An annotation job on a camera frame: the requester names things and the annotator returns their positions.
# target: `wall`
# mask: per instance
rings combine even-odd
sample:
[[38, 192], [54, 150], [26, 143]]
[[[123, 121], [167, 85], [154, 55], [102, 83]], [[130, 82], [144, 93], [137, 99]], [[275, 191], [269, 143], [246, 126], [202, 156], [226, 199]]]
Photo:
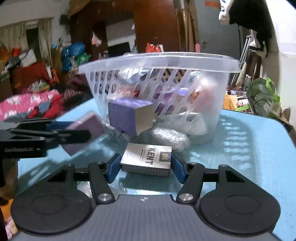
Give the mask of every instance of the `wall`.
[[282, 108], [291, 107], [290, 123], [296, 127], [296, 9], [286, 0], [266, 0], [274, 27], [268, 57], [262, 61], [262, 76], [276, 84]]
[[128, 42], [132, 49], [135, 43], [136, 34], [132, 30], [133, 19], [106, 26], [108, 46]]
[[52, 42], [60, 37], [70, 40], [65, 26], [59, 25], [61, 14], [67, 14], [70, 0], [6, 0], [0, 5], [0, 26], [31, 19], [54, 17]]

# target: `gray door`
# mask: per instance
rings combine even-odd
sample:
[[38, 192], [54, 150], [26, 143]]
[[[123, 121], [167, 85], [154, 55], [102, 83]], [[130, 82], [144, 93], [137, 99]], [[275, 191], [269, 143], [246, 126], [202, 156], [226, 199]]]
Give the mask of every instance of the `gray door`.
[[194, 3], [197, 12], [200, 51], [239, 59], [238, 26], [236, 24], [222, 25], [218, 19], [220, 9], [206, 6], [205, 0], [194, 0]]

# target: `blue plastic bag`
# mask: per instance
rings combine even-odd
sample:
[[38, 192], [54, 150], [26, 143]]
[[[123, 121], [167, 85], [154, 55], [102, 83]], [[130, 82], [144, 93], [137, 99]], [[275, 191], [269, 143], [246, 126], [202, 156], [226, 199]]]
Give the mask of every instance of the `blue plastic bag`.
[[70, 57], [70, 47], [63, 48], [61, 51], [61, 59]]
[[62, 72], [69, 72], [72, 67], [70, 57], [63, 58], [62, 63], [63, 63]]
[[75, 43], [70, 46], [70, 56], [77, 57], [85, 52], [85, 45], [83, 43]]

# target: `purple box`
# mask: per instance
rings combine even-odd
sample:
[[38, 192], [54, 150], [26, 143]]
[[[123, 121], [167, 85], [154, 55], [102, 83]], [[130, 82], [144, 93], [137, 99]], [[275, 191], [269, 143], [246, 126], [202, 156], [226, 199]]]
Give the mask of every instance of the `purple box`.
[[110, 125], [130, 135], [152, 128], [153, 103], [141, 99], [122, 98], [108, 103]]
[[91, 133], [91, 138], [87, 143], [62, 145], [63, 149], [71, 156], [105, 133], [105, 129], [102, 125], [101, 118], [93, 111], [87, 112], [83, 117], [77, 119], [66, 129], [89, 130]]

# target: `black circular cover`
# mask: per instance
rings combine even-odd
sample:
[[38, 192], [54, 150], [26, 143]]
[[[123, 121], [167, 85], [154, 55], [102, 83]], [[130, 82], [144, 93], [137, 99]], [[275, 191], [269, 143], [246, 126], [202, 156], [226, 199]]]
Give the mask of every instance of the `black circular cover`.
[[58, 183], [26, 191], [11, 206], [11, 215], [19, 230], [41, 235], [71, 230], [82, 224], [91, 212], [87, 195]]
[[273, 230], [280, 216], [280, 206], [273, 196], [260, 188], [255, 191], [218, 188], [201, 199], [199, 213], [208, 224], [222, 232], [255, 235]]

